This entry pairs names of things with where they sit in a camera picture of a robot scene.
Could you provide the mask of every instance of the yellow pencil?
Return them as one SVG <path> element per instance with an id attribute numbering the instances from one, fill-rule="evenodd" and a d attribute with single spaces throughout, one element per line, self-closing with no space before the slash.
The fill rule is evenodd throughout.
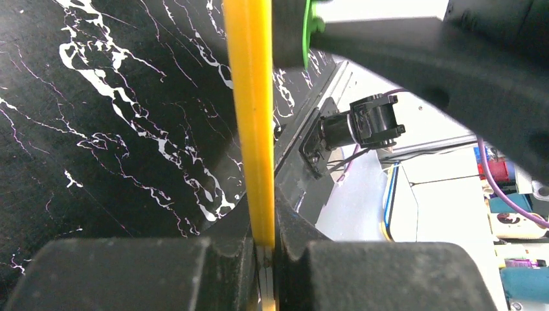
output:
<path id="1" fill-rule="evenodd" d="M 223 3 L 234 105 L 258 261 L 275 248 L 271 0 Z M 275 309 L 273 271 L 260 262 L 263 309 Z"/>

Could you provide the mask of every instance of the green plastic part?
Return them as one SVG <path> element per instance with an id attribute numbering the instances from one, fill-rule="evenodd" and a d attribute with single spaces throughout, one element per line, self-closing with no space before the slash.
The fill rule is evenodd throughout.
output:
<path id="1" fill-rule="evenodd" d="M 316 2 L 307 0 L 305 6 L 305 16 L 303 18 L 303 65 L 305 66 L 305 69 L 307 69 L 307 66 L 309 65 L 311 34 L 314 32 L 323 32 L 326 28 L 326 24 L 317 16 Z"/>

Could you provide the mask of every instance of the red object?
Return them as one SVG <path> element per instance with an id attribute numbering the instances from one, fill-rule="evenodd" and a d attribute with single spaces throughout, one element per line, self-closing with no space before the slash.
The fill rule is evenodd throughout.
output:
<path id="1" fill-rule="evenodd" d="M 482 169 L 482 165 L 479 164 L 476 166 L 478 168 L 479 174 L 484 174 L 484 170 Z M 507 164 L 505 161 L 490 161 L 488 162 L 488 167 L 490 168 L 490 172 L 492 173 L 492 177 L 494 177 L 494 180 L 496 182 L 506 182 L 510 181 L 509 179 L 509 171 L 507 169 Z"/>

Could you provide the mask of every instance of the black marble surface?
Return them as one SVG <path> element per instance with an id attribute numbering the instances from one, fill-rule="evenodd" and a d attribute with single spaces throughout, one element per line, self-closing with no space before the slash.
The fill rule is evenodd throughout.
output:
<path id="1" fill-rule="evenodd" d="M 221 0 L 0 2 L 0 307 L 52 239 L 191 237 L 234 208 L 225 40 Z M 276 127 L 333 62 L 309 59 L 274 72 Z"/>

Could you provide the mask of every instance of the yellow stick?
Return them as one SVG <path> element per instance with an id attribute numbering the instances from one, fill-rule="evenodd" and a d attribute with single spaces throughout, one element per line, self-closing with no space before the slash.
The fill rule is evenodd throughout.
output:
<path id="1" fill-rule="evenodd" d="M 223 4 L 252 235 L 275 247 L 271 0 Z"/>

